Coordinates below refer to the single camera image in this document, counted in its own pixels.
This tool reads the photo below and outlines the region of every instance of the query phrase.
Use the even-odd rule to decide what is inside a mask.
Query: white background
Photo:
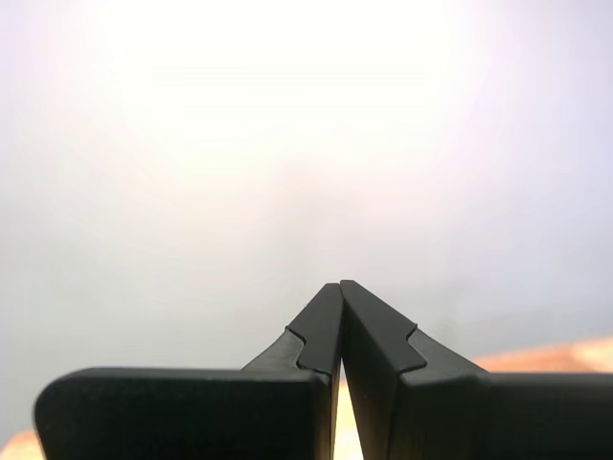
[[[1,5],[0,445],[341,278],[470,357],[611,333],[610,1]]]

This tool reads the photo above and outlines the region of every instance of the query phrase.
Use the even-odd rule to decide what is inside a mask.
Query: black plastic piece
[[[340,287],[326,285],[241,371],[90,369],[54,381],[34,408],[47,460],[330,460],[342,309]]]
[[[613,375],[490,374],[419,329],[398,343],[413,323],[355,282],[341,289],[365,460],[613,458]]]

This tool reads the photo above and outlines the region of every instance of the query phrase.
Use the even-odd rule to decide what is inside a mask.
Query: wooden table
[[[475,362],[490,372],[613,372],[613,338],[488,356]],[[33,431],[17,434],[0,452],[0,460],[43,458]],[[362,459],[352,401],[345,382],[339,388],[334,458]]]

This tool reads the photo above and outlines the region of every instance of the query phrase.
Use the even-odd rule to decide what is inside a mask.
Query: wooden surface
[[[488,356],[475,362],[490,372],[613,372],[613,338]],[[17,434],[0,452],[0,460],[43,458],[33,431]],[[362,459],[352,402],[345,382],[339,388],[334,458]]]

